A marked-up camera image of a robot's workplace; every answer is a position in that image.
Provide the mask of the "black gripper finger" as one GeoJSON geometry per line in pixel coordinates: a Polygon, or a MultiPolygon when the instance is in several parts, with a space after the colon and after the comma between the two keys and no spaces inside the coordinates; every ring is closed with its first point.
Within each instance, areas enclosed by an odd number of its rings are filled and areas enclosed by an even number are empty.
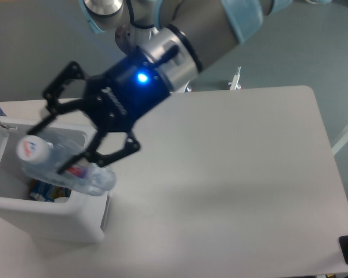
{"type": "Polygon", "coordinates": [[[46,87],[42,96],[46,100],[45,115],[42,120],[27,131],[28,135],[37,135],[41,130],[50,125],[60,115],[76,110],[85,112],[96,106],[96,96],[86,96],[67,103],[60,103],[60,96],[67,86],[75,81],[87,81],[88,74],[84,72],[76,61],[69,62],[66,67],[46,87]]]}
{"type": "Polygon", "coordinates": [[[95,129],[92,126],[86,126],[86,131],[91,135],[88,144],[80,151],[68,158],[58,169],[57,173],[63,174],[76,164],[85,162],[86,164],[95,164],[97,167],[106,167],[115,163],[127,156],[134,154],[140,150],[140,142],[137,139],[133,128],[106,131],[102,129],[95,129]],[[110,152],[100,151],[106,143],[110,134],[118,134],[120,143],[113,143],[113,149],[110,152]]]}

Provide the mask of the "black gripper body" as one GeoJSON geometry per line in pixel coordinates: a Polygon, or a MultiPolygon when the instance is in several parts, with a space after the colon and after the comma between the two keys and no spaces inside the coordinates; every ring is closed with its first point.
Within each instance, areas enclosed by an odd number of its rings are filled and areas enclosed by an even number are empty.
{"type": "Polygon", "coordinates": [[[158,73],[158,67],[169,61],[171,54],[163,54],[156,62],[149,62],[141,50],[126,56],[106,72],[86,81],[84,97],[100,97],[84,113],[98,128],[114,115],[108,132],[127,132],[135,122],[170,96],[169,89],[158,73]]]}

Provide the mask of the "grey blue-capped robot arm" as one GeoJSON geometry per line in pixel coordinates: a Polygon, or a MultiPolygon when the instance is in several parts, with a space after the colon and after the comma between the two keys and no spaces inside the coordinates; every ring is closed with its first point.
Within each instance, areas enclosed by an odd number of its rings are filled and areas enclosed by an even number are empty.
{"type": "Polygon", "coordinates": [[[83,112],[96,134],[88,147],[58,168],[62,174],[81,160],[107,166],[137,152],[132,128],[137,120],[196,78],[263,24],[264,17],[289,1],[155,1],[151,39],[107,71],[89,76],[70,62],[43,91],[43,119],[36,135],[59,115],[83,112]]]}

